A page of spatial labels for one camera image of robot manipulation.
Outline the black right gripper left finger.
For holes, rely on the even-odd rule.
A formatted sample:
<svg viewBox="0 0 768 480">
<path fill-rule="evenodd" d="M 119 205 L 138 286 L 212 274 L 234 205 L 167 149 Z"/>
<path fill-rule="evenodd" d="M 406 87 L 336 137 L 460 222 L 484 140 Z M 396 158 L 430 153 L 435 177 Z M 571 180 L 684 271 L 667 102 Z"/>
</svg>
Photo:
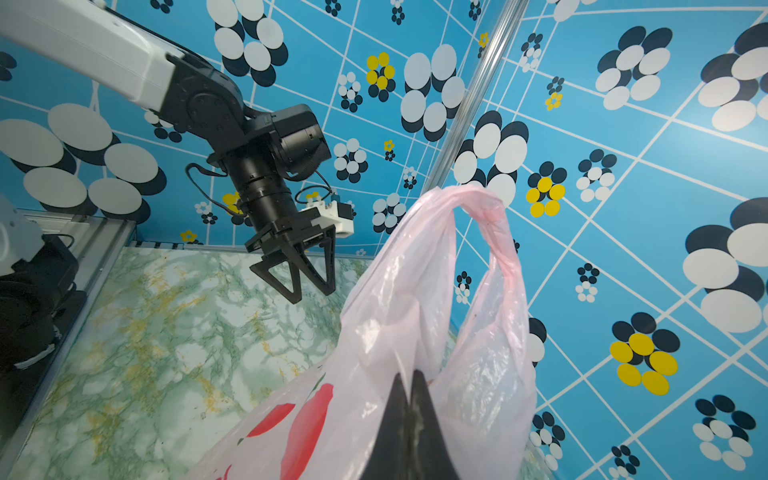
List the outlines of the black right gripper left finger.
<svg viewBox="0 0 768 480">
<path fill-rule="evenodd" d="M 406 480 L 410 474 L 411 412 L 406 389 L 396 374 L 379 430 L 361 480 Z"/>
</svg>

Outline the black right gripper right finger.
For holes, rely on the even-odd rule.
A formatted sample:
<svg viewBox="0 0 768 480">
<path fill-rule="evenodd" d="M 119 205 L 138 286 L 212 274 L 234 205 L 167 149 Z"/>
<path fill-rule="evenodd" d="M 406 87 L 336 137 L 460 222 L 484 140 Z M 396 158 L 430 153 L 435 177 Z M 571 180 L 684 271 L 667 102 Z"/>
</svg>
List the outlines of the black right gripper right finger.
<svg viewBox="0 0 768 480">
<path fill-rule="evenodd" d="M 409 403 L 409 478 L 456 480 L 424 374 L 415 370 Z"/>
</svg>

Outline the pink printed plastic bag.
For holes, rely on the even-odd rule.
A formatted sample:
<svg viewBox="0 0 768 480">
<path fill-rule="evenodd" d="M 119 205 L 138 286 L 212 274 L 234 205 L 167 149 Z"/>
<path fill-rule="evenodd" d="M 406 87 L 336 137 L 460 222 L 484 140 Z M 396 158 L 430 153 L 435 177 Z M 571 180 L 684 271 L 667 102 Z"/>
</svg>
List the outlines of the pink printed plastic bag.
<svg viewBox="0 0 768 480">
<path fill-rule="evenodd" d="M 451 340 L 454 211 L 491 255 Z M 458 479 L 513 479 L 536 400 L 522 270 L 501 199 L 436 188 L 408 211 L 341 313 L 336 348 L 256 407 L 190 470 L 193 479 L 360 479 L 396 374 L 429 386 Z"/>
</svg>

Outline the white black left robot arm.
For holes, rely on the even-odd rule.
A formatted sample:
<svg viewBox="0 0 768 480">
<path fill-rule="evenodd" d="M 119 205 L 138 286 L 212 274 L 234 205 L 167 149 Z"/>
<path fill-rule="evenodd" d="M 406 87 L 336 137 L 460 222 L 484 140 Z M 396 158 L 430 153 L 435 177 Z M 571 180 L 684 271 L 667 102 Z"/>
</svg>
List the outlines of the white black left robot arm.
<svg viewBox="0 0 768 480">
<path fill-rule="evenodd" d="M 303 280 L 335 291 L 335 228 L 320 224 L 317 208 L 299 210 L 288 187 L 331 156 L 307 105 L 248 107 L 207 60 L 100 2 L 5 1 L 1 33 L 204 139 L 212 153 L 201 172 L 232 181 L 255 229 L 253 272 L 292 303 Z"/>
</svg>

